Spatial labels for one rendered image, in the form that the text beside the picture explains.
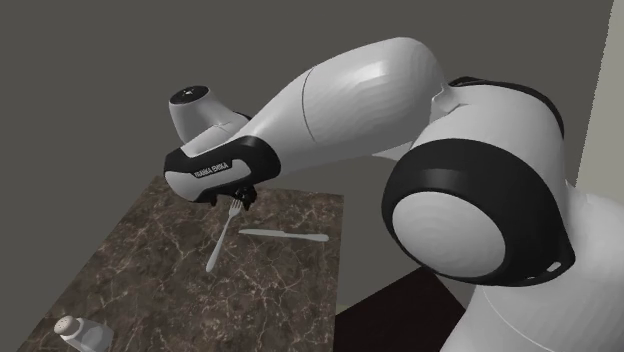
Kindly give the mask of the silver fork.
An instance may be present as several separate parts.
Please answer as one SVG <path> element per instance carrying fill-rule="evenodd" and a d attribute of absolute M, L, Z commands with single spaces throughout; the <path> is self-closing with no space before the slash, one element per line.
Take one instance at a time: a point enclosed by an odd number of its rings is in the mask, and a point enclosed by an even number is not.
<path fill-rule="evenodd" d="M 206 266 L 205 266 L 205 271 L 207 273 L 210 273 L 213 268 L 215 267 L 216 261 L 218 259 L 220 250 L 222 248 L 222 244 L 224 241 L 224 238 L 226 236 L 226 233 L 228 231 L 229 228 L 229 224 L 231 222 L 231 220 L 233 218 L 235 218 L 241 211 L 241 209 L 243 208 L 243 203 L 240 200 L 233 200 L 232 203 L 230 204 L 229 210 L 228 210 L 228 217 L 227 220 L 223 226 L 223 229 L 221 231 L 221 234 L 219 236 L 219 239 L 213 249 L 213 252 L 211 253 Z"/>

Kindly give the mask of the silver table knife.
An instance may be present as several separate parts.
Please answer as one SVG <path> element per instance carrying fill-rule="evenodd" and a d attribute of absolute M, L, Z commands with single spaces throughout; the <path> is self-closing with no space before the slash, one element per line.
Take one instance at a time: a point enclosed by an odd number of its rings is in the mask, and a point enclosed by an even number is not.
<path fill-rule="evenodd" d="M 255 235 L 255 236 L 267 236 L 267 237 L 280 237 L 280 238 L 292 238 L 303 239 L 315 242 L 327 242 L 329 236 L 326 234 L 299 234 L 288 233 L 281 230 L 269 230 L 269 229 L 241 229 L 240 234 Z"/>

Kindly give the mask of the glass salt shaker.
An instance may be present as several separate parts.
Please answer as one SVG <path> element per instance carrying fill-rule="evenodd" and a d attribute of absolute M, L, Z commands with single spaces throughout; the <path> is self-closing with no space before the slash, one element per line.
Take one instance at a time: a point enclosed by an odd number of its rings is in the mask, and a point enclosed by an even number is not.
<path fill-rule="evenodd" d="M 79 352 L 108 352 L 114 337 L 110 327 L 71 315 L 60 318 L 54 332 Z"/>

